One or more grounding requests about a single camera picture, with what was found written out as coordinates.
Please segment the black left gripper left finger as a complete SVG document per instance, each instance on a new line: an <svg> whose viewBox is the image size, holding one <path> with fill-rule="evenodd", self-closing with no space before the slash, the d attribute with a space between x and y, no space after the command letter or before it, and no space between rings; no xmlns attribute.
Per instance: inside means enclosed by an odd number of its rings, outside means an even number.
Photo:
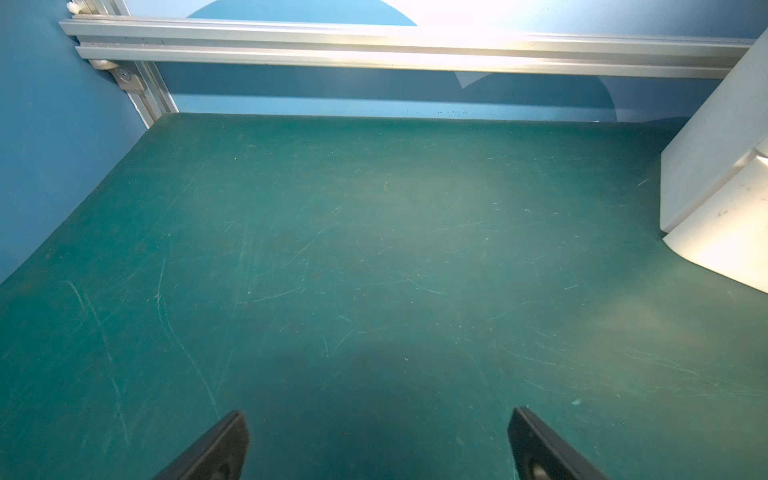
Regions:
<svg viewBox="0 0 768 480"><path fill-rule="evenodd" d="M155 475L154 479L238 480L242 475L249 444L250 434L245 414L233 410Z"/></svg>

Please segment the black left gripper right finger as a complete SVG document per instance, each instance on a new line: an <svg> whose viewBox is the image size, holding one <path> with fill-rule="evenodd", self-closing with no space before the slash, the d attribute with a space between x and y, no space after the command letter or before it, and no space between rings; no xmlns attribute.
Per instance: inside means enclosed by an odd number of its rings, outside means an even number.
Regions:
<svg viewBox="0 0 768 480"><path fill-rule="evenodd" d="M521 479L608 480L527 407L513 410L507 435Z"/></svg>

